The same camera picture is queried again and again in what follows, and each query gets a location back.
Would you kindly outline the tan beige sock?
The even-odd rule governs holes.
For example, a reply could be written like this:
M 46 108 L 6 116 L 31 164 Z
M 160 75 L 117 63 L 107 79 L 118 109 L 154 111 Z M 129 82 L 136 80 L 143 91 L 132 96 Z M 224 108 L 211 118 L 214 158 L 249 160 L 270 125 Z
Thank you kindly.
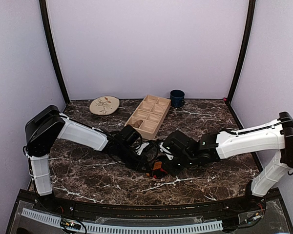
M 141 119 L 141 120 L 138 120 L 138 121 L 134 122 L 134 123 L 132 124 L 132 126 L 133 126 L 134 128 L 139 128 L 139 127 L 141 126 L 142 123 L 143 123 L 143 120 Z

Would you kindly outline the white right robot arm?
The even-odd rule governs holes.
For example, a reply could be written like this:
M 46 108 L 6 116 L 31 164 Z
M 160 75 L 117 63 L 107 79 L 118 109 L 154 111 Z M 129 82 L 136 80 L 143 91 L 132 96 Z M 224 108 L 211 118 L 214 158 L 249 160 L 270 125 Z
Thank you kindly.
M 203 166 L 231 156 L 275 150 L 269 164 L 252 180 L 249 193 L 240 199 L 239 207 L 249 212 L 258 204 L 258 197 L 264 197 L 293 169 L 293 119 L 289 113 L 281 112 L 278 119 L 266 124 L 238 131 L 204 134 L 199 141 L 177 130 L 160 144 L 160 149 L 163 155 L 153 165 L 155 176 L 176 176 L 192 165 Z

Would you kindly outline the wooden compartment tray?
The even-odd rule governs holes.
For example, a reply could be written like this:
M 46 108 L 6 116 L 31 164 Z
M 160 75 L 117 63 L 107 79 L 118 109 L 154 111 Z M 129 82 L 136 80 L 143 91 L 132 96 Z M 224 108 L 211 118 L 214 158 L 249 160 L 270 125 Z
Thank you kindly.
M 142 119 L 141 126 L 134 129 L 141 134 L 142 138 L 153 140 L 170 109 L 170 105 L 170 99 L 147 95 L 127 120 L 125 126 L 132 126 L 134 122 Z

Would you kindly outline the argyle patterned sock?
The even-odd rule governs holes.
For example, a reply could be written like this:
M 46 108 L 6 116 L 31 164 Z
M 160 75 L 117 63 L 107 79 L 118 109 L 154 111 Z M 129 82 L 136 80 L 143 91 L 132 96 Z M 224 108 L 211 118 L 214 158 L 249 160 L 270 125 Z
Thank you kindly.
M 148 177 L 152 177 L 155 179 L 161 179 L 165 177 L 166 175 L 168 175 L 168 172 L 164 169 L 164 163 L 162 161 L 157 160 L 153 163 L 151 172 L 146 173 L 146 175 Z

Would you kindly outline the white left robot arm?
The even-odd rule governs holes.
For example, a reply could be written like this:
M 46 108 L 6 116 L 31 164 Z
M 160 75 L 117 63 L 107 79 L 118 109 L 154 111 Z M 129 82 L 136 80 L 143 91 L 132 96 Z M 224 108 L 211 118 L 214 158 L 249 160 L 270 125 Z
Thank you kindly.
M 57 139 L 64 139 L 95 151 L 118 157 L 128 168 L 152 173 L 151 163 L 144 154 L 149 143 L 142 142 L 142 136 L 132 126 L 120 131 L 106 132 L 73 120 L 61 113 L 57 106 L 50 105 L 25 125 L 26 145 L 23 153 L 30 161 L 31 177 L 40 198 L 40 205 L 49 213 L 59 209 L 54 198 L 49 170 L 49 153 Z

